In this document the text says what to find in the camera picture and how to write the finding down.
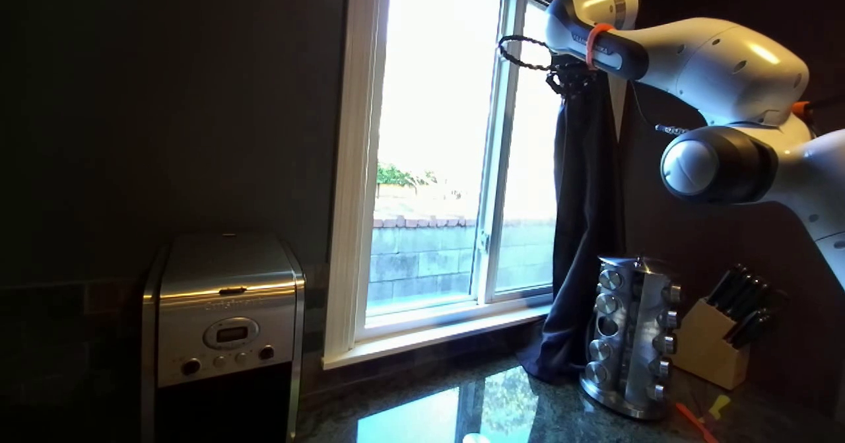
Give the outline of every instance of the countertop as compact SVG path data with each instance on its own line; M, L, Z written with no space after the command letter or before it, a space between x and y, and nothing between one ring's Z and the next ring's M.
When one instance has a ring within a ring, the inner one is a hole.
M697 416L727 393L675 372L670 399ZM845 441L845 426L800 407L766 398L749 385L728 394L731 403L709 424L722 443L731 441ZM515 358L450 365L424 376L415 371L349 387L341 395L300 411L296 441L358 443L534 443L555 441L703 441L672 410L643 423L592 401L577 383L547 385Z

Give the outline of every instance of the curtain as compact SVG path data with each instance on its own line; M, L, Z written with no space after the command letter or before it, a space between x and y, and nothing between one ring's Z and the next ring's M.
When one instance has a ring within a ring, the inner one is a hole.
M516 352L525 371L556 383L586 363L598 256L624 255L619 145L607 75L572 57L553 58L549 84L561 95L555 133L558 199L549 316Z

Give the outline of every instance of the knife block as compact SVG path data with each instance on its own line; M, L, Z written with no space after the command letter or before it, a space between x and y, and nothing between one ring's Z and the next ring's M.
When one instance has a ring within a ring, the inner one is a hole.
M700 299L675 332L679 346L673 365L724 389L734 389L745 381L749 361L749 346L734 349L722 339L735 324Z

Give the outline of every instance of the dark wall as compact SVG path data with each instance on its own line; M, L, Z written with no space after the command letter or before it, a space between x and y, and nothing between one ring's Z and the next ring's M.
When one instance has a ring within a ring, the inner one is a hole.
M688 17L724 18L754 28L806 61L805 99L841 93L845 51L836 41L840 0L640 0L638 27ZM680 101L638 86L652 121L698 127ZM778 331L752 348L748 381L796 403L832 413L845 344L839 335L845 292L790 211L775 203L718 207L684 203L659 176L672 139L640 120L628 90L624 151L628 250L673 262L685 278L687 306L705 295L731 263L742 262L792 297ZM843 126L845 106L820 112L819 128Z
M345 0L3 2L15 39L6 416L132 440L143 275L159 245L197 230L290 242L308 277L307 392L325 325Z
M15 278L138 275L192 230L326 262L343 6L21 0Z

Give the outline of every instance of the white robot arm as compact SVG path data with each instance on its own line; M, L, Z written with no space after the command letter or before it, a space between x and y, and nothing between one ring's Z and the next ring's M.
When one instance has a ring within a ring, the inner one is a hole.
M805 62L724 20L630 30L638 7L639 0L554 0L546 43L580 59L590 44L595 67L697 109L710 127L682 134L664 150L666 187L697 202L783 203L845 287L845 130L815 138L793 114L809 81Z

